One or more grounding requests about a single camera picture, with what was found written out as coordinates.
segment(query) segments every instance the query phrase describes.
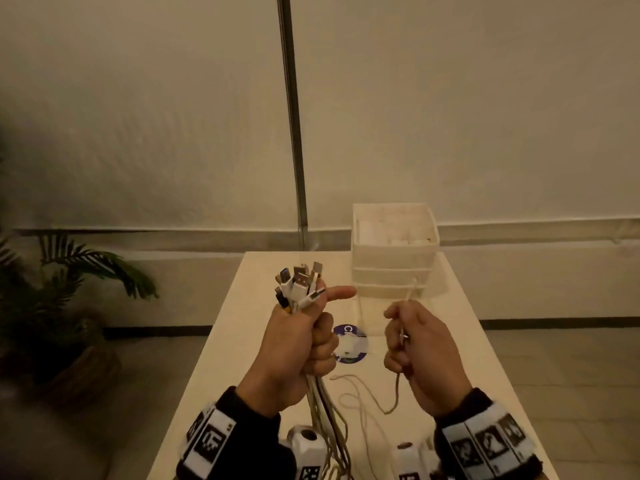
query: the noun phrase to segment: white plastic container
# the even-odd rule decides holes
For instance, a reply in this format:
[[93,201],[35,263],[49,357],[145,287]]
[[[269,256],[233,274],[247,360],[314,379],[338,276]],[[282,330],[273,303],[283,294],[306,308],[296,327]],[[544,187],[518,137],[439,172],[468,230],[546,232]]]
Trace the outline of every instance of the white plastic container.
[[401,299],[412,288],[419,296],[439,248],[427,204],[353,204],[351,277],[360,296]]

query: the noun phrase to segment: blue circular sticker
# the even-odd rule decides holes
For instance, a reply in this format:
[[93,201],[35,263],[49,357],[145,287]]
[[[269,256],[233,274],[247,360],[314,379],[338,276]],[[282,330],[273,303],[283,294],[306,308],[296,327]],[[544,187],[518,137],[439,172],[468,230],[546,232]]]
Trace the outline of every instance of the blue circular sticker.
[[364,332],[356,325],[338,325],[333,332],[340,338],[340,344],[335,350],[335,357],[341,363],[356,363],[364,359],[367,354],[369,341]]

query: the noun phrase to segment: tabletop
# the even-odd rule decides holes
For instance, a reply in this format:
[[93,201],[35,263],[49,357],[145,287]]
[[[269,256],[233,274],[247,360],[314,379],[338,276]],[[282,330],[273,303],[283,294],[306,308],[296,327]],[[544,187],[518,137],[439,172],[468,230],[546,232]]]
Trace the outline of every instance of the tabletop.
[[[207,402],[217,399],[227,387],[238,384],[251,366],[276,303],[273,292],[275,275],[284,267],[292,268],[302,262],[311,265],[313,261],[324,265],[323,278],[327,286],[351,283],[351,253],[348,251],[245,254],[147,480],[171,480],[174,477],[180,445],[198,412]],[[419,300],[449,327],[472,384],[505,405],[537,443],[536,453],[544,462],[549,480],[557,480],[551,462],[443,253],[437,254],[428,286]],[[334,325],[357,326],[367,336],[364,345],[359,344],[365,347],[364,358],[356,363],[338,363],[325,378],[330,395],[349,425],[348,446],[358,480],[393,478],[389,464],[392,446],[423,440],[434,429],[433,420],[420,409],[404,379],[400,381],[399,405],[390,415],[379,411],[357,379],[331,380],[341,374],[356,375],[382,407],[393,405],[395,374],[383,366],[386,320],[382,311],[390,302],[353,298],[334,301],[326,307],[326,311],[333,315]],[[358,395],[364,413],[360,412]],[[310,424],[306,401],[283,412],[281,437],[297,424]]]

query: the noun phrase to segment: wicker basket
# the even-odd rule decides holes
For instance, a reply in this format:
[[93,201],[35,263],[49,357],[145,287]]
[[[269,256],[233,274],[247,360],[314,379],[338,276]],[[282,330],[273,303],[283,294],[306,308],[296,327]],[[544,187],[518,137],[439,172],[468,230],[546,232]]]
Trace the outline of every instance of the wicker basket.
[[116,352],[100,341],[87,347],[51,382],[34,387],[33,395],[57,408],[80,408],[111,387],[121,370]]

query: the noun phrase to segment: hand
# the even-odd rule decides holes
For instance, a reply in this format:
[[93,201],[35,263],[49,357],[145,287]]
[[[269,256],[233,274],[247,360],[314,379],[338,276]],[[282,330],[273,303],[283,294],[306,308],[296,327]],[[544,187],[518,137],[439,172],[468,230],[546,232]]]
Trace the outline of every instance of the hand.
[[[403,372],[420,407],[431,416],[457,408],[471,392],[460,353],[447,326],[415,300],[396,301],[384,313],[385,366]],[[409,336],[402,343],[401,332]]]
[[[318,289],[324,287],[318,280]],[[353,286],[334,286],[304,310],[286,313],[276,305],[264,331],[260,351],[236,394],[254,411],[273,417],[307,395],[306,375],[322,377],[335,368],[338,337],[327,302],[356,295]]]

